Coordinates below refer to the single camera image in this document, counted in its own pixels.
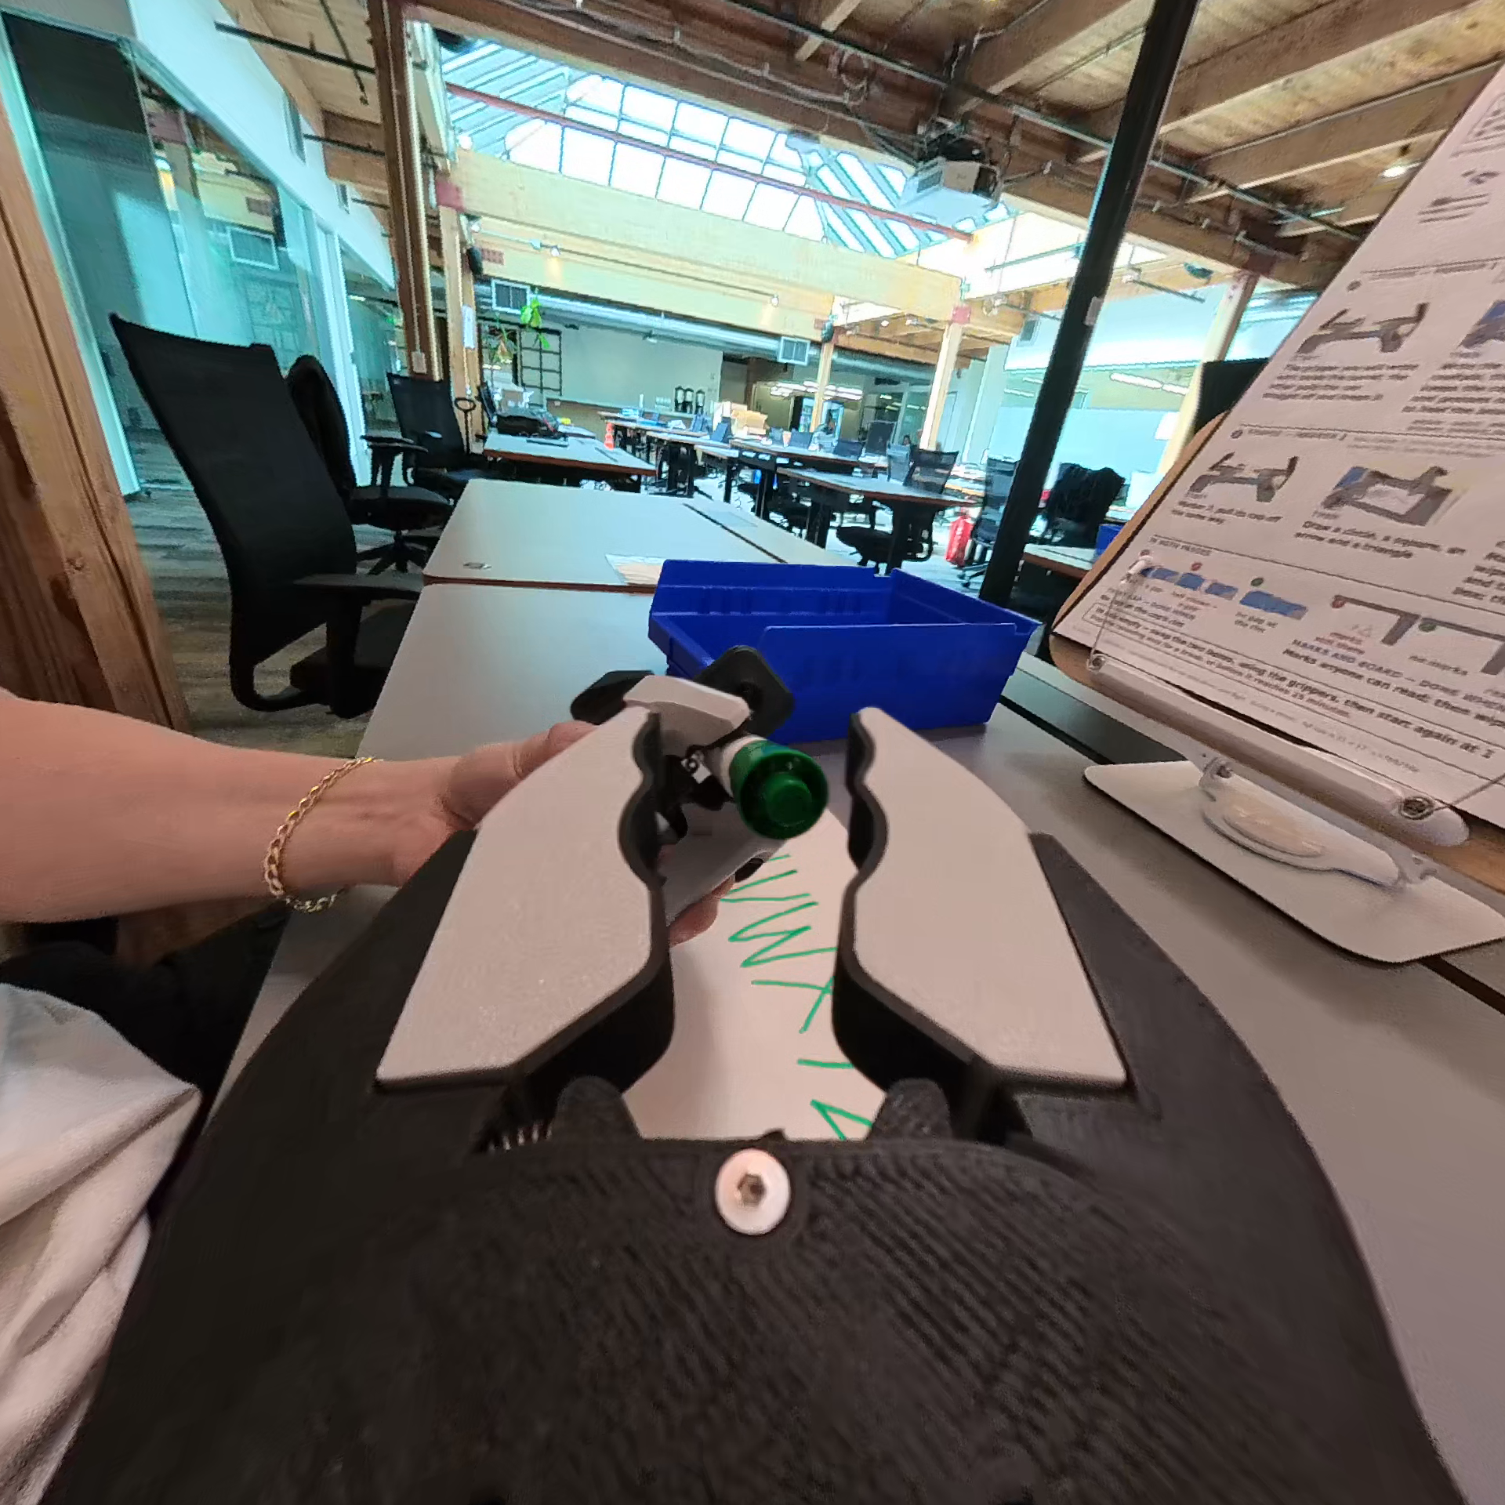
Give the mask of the person's left hand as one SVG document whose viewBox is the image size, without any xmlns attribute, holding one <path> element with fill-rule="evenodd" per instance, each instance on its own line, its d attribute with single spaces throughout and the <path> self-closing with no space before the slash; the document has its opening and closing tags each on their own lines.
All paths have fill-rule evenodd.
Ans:
<svg viewBox="0 0 1505 1505">
<path fill-rule="evenodd" d="M 398 761 L 410 777 L 386 884 L 403 884 L 446 837 L 468 832 L 510 791 L 544 761 L 593 737 L 586 720 L 558 720 L 532 739 L 484 744 L 461 756 Z"/>
</svg>

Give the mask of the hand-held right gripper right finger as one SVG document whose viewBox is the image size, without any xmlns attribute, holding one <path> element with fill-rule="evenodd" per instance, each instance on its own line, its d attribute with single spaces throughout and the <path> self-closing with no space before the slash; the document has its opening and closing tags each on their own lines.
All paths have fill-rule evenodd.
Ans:
<svg viewBox="0 0 1505 1505">
<path fill-rule="evenodd" d="M 887 709 L 851 713 L 830 1021 L 872 1087 L 1118 1094 L 1121 1051 L 1029 825 Z"/>
</svg>

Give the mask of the black pole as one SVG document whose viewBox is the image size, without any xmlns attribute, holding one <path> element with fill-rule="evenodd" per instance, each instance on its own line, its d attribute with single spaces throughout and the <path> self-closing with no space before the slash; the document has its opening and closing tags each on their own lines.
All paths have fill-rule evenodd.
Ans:
<svg viewBox="0 0 1505 1505">
<path fill-rule="evenodd" d="M 1097 181 L 1095 210 L 1085 220 L 1085 240 L 1080 251 L 1080 269 L 1067 285 L 1067 302 L 1060 315 L 1056 338 L 1035 393 L 1032 421 L 1015 464 L 1015 483 L 1008 492 L 997 540 L 988 549 L 988 565 L 983 576 L 983 599 L 1008 605 L 1023 554 L 1041 512 L 1042 483 L 1056 453 L 1067 405 L 1082 376 L 1085 345 L 1095 338 L 1101 302 L 1114 269 L 1114 257 L 1132 213 L 1171 89 L 1178 81 L 1179 53 L 1195 26 L 1195 0 L 1160 0 L 1139 36 L 1137 65 L 1121 97 L 1118 127 L 1109 145 L 1104 172 Z"/>
</svg>

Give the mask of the ceiling projector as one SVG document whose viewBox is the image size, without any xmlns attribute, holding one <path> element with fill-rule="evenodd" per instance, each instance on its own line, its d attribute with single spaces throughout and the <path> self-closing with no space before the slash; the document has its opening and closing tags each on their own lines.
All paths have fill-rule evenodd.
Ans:
<svg viewBox="0 0 1505 1505">
<path fill-rule="evenodd" d="M 900 186 L 900 213 L 938 228 L 983 220 L 1001 202 L 1001 166 L 978 139 L 943 139 Z"/>
</svg>

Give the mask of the wooden column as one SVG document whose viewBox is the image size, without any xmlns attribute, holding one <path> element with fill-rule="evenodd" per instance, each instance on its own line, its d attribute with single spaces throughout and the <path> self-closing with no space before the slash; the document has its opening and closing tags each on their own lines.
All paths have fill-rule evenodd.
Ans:
<svg viewBox="0 0 1505 1505">
<path fill-rule="evenodd" d="M 375 99 L 390 198 L 390 257 L 401 296 L 403 363 L 416 379 L 442 376 L 442 342 L 431 285 L 422 131 L 410 81 L 409 15 L 401 0 L 368 0 Z"/>
</svg>

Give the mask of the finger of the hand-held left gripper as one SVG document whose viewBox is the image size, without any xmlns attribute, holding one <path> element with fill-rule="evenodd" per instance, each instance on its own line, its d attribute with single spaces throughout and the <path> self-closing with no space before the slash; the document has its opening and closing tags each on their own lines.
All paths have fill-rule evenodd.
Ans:
<svg viewBox="0 0 1505 1505">
<path fill-rule="evenodd" d="M 781 851 L 783 837 L 765 837 L 744 818 L 656 818 L 656 878 L 669 927 Z"/>
<path fill-rule="evenodd" d="M 623 688 L 623 706 L 656 713 L 659 744 L 727 744 L 752 726 L 744 697 L 674 673 L 641 673 Z"/>
</svg>

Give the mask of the wooden post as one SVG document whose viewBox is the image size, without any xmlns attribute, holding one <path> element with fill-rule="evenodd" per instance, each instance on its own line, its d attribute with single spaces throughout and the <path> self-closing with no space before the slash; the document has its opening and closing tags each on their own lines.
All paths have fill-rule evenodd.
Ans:
<svg viewBox="0 0 1505 1505">
<path fill-rule="evenodd" d="M 0 681 L 187 731 L 64 285 L 0 127 Z"/>
</svg>

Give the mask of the person's left forearm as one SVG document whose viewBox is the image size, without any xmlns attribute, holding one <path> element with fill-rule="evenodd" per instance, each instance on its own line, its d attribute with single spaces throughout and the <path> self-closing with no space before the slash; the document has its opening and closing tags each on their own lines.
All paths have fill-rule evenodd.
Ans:
<svg viewBox="0 0 1505 1505">
<path fill-rule="evenodd" d="M 0 916 L 60 925 L 390 878 L 410 777 L 239 751 L 108 709 L 0 703 Z"/>
</svg>

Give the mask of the black office chair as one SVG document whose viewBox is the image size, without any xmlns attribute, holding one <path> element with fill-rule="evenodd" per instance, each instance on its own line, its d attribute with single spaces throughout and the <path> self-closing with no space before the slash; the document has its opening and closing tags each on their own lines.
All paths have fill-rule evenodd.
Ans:
<svg viewBox="0 0 1505 1505">
<path fill-rule="evenodd" d="M 949 476 L 958 468 L 958 452 L 946 447 L 907 447 L 904 464 L 882 478 L 867 478 L 851 492 L 857 500 L 841 516 L 867 507 L 858 523 L 841 523 L 839 540 L 858 554 L 863 565 L 895 573 L 907 561 L 929 561 L 934 552 L 934 516 L 943 516 L 949 499 Z"/>
<path fill-rule="evenodd" d="M 286 387 L 298 421 L 309 431 L 309 445 L 331 476 L 345 518 L 354 528 L 386 534 L 381 546 L 356 552 L 356 558 L 368 561 L 368 573 L 409 573 L 422 565 L 436 549 L 456 500 L 398 476 L 410 445 L 398 437 L 365 437 L 371 453 L 371 478 L 356 483 L 345 407 L 329 369 L 313 352 L 298 352 L 286 371 Z"/>
<path fill-rule="evenodd" d="M 473 478 L 484 478 L 479 453 L 461 430 L 446 382 L 422 376 L 386 376 L 390 405 L 403 437 L 403 478 L 460 500 Z"/>
<path fill-rule="evenodd" d="M 354 523 L 276 351 L 172 335 L 122 315 L 108 321 L 226 570 L 236 703 L 368 713 L 422 579 L 356 573 Z"/>
</svg>

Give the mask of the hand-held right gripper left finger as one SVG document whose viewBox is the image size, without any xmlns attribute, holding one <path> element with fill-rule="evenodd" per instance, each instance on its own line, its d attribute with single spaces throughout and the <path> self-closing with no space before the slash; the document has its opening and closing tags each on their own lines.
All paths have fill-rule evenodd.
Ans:
<svg viewBox="0 0 1505 1505">
<path fill-rule="evenodd" d="M 375 1082 L 633 1087 L 669 1052 L 659 718 L 623 706 L 478 825 Z"/>
</svg>

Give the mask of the small white whiteboard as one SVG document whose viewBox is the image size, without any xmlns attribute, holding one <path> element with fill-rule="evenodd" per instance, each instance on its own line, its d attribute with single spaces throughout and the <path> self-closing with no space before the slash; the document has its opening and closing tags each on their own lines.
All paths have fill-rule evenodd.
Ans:
<svg viewBox="0 0 1505 1505">
<path fill-rule="evenodd" d="M 674 1031 L 628 1090 L 653 1139 L 863 1139 L 882 1087 L 835 1034 L 841 895 L 857 865 L 825 810 L 736 881 L 720 919 L 673 948 Z"/>
</svg>

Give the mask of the blue plastic bin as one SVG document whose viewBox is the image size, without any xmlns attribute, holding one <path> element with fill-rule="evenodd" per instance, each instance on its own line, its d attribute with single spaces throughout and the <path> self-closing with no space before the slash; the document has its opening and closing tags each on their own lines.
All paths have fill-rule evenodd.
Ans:
<svg viewBox="0 0 1505 1505">
<path fill-rule="evenodd" d="M 863 706 L 914 731 L 984 726 L 1041 620 L 907 570 L 669 558 L 647 630 L 681 679 L 760 652 L 794 697 L 774 737 L 822 744 Z"/>
</svg>

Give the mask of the wooden-edged desk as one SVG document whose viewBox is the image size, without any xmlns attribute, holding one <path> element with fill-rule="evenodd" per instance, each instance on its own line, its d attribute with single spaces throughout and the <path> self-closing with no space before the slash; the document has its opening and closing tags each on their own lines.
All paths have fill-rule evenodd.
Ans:
<svg viewBox="0 0 1505 1505">
<path fill-rule="evenodd" d="M 774 483 L 765 512 L 789 512 L 810 546 L 846 546 L 863 565 L 892 573 L 931 558 L 934 518 L 973 500 L 983 500 L 978 488 L 794 464 Z"/>
<path fill-rule="evenodd" d="M 503 437 L 490 431 L 479 459 L 495 478 L 551 483 L 551 488 L 609 488 L 640 495 L 656 464 L 598 437 Z"/>
</svg>

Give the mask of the green marker cap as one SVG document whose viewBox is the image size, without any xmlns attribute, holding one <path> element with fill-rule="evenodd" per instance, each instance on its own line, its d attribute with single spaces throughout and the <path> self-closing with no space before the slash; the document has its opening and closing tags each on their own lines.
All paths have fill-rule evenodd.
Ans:
<svg viewBox="0 0 1505 1505">
<path fill-rule="evenodd" d="M 744 825 L 765 841 L 810 832 L 830 802 L 822 764 L 774 739 L 744 739 L 727 764 L 727 786 Z"/>
</svg>

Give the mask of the illustrated instruction sheet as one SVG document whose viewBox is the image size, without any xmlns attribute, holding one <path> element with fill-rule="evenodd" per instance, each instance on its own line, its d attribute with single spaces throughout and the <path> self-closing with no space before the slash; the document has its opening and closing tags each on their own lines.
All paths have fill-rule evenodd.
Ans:
<svg viewBox="0 0 1505 1505">
<path fill-rule="evenodd" d="M 1500 825 L 1500 300 L 1494 73 L 1056 643 Z"/>
</svg>

